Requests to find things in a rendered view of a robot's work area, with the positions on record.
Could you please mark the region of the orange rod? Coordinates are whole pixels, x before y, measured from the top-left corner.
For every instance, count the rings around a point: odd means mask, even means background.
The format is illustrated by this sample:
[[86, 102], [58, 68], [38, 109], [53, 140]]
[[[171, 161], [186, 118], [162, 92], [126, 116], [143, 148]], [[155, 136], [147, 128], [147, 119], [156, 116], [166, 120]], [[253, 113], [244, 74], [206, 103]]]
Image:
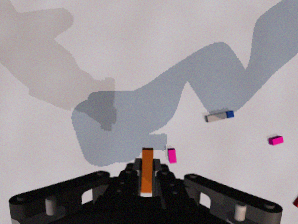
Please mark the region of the orange rod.
[[152, 193], [153, 148], [142, 148], [141, 193]]

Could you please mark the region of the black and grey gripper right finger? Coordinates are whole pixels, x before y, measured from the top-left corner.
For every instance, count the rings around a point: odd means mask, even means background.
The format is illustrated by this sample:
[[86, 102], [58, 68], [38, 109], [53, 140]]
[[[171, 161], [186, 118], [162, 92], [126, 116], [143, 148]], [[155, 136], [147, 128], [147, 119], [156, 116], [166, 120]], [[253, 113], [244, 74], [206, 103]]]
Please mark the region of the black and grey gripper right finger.
[[[200, 204], [201, 193], [210, 198], [210, 208]], [[280, 224], [283, 211], [277, 203], [197, 174], [176, 178], [160, 159], [153, 159], [152, 196], [160, 196], [164, 209], [200, 214], [201, 208], [231, 224]]]

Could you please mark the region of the small magenta block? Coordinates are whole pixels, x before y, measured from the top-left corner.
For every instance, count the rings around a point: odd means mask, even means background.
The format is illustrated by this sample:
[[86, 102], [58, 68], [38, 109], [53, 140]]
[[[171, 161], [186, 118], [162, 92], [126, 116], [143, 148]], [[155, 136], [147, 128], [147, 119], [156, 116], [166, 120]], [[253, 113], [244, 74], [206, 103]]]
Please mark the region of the small magenta block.
[[168, 156], [169, 156], [170, 163], [177, 163], [176, 162], [176, 153], [175, 153], [174, 148], [168, 149]]
[[270, 145], [277, 145], [283, 143], [283, 137], [282, 136], [276, 136], [276, 137], [272, 137], [269, 138], [269, 144]]

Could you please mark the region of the red rod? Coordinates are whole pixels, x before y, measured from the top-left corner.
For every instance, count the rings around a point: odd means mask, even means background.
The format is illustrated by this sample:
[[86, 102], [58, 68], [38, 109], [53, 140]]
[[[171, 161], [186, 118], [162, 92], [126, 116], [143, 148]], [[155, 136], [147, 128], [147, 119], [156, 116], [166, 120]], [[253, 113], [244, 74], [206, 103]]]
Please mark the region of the red rod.
[[296, 200], [293, 202], [293, 204], [298, 207], [298, 197], [296, 198]]

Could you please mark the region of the small blue block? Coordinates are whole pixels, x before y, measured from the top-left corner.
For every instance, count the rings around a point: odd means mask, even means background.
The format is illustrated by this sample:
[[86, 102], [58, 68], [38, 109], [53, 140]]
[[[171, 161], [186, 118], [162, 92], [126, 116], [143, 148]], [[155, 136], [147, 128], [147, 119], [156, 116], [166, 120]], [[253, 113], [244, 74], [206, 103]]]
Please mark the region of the small blue block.
[[232, 118], [232, 117], [234, 117], [234, 112], [233, 111], [226, 111], [226, 115], [227, 115], [227, 118]]

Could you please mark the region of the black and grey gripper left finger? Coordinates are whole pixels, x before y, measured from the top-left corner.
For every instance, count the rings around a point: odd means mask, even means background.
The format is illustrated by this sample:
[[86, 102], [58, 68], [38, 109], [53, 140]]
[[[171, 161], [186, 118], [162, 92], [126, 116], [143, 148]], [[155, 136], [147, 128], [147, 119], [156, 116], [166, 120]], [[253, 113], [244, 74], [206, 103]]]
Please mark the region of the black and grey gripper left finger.
[[[118, 177], [110, 177], [107, 171], [96, 171], [12, 196], [9, 199], [11, 223], [47, 224], [92, 204], [92, 211], [127, 208], [133, 195], [141, 196], [141, 185], [142, 158], [135, 158]], [[82, 195], [91, 189], [92, 200], [82, 204]]]

